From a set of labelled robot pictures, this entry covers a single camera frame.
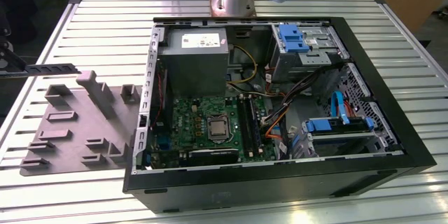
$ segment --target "blue plastic latch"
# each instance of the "blue plastic latch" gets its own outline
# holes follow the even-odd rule
[[[317,131],[330,131],[330,125],[328,119],[316,119],[312,120],[312,123]]]
[[[306,125],[308,132],[313,132],[314,131],[314,125],[313,125],[313,123],[312,122],[306,122],[305,125]]]
[[[366,117],[365,118],[365,123],[366,123],[366,127],[369,128],[369,131],[374,128],[374,123],[373,123],[373,120]]]
[[[296,25],[278,25],[280,37],[286,52],[308,52],[309,46],[302,41],[302,33]]]

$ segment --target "green circuit board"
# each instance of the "green circuit board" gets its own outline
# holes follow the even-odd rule
[[[236,148],[240,151],[241,163],[274,160],[272,144],[262,145],[258,156],[244,155],[240,121],[237,115],[237,99],[224,97],[176,99],[173,104],[173,129],[170,134],[172,150],[201,149],[210,147]],[[257,116],[265,116],[262,98],[253,98]],[[229,125],[229,138],[222,143],[208,139],[206,118],[225,115]]]

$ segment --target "yellow wire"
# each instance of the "yellow wire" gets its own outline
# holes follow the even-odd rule
[[[238,80],[238,81],[228,81],[226,83],[242,83],[242,82],[246,82],[249,81],[254,75],[257,74],[257,63],[254,62],[254,59],[253,59],[253,56],[248,53],[248,51],[245,51],[245,49],[237,45],[233,45],[233,47],[238,48],[250,58],[252,62],[253,62],[253,73],[250,75],[249,78],[244,79],[244,80]]]

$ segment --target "wire bundle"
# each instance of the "wire bundle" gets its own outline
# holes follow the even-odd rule
[[[320,68],[317,68],[310,74],[308,74],[308,76],[305,76],[294,85],[293,87],[290,88],[289,92],[285,94],[284,98],[282,98],[282,101],[281,101],[281,107],[272,112],[272,114],[269,114],[264,121],[268,121],[270,120],[272,118],[274,118],[277,115],[277,119],[274,120],[273,124],[270,125],[268,131],[265,132],[265,137],[269,137],[272,136],[270,135],[270,131],[274,127],[274,125],[280,122],[281,118],[285,116],[286,114],[286,111],[288,111],[288,108],[289,108],[289,105],[296,97],[296,95],[304,91],[306,88],[310,87],[310,85],[314,83],[314,81],[317,80],[318,78],[318,75],[325,72],[326,70],[330,70],[330,69],[336,69],[336,68],[340,68],[341,66],[344,65],[344,63],[338,63],[338,64],[334,64],[334,65],[330,65],[330,66],[322,66]]]

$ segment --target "power supply label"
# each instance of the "power supply label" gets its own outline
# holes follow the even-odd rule
[[[182,48],[218,47],[218,34],[184,34],[181,43]]]

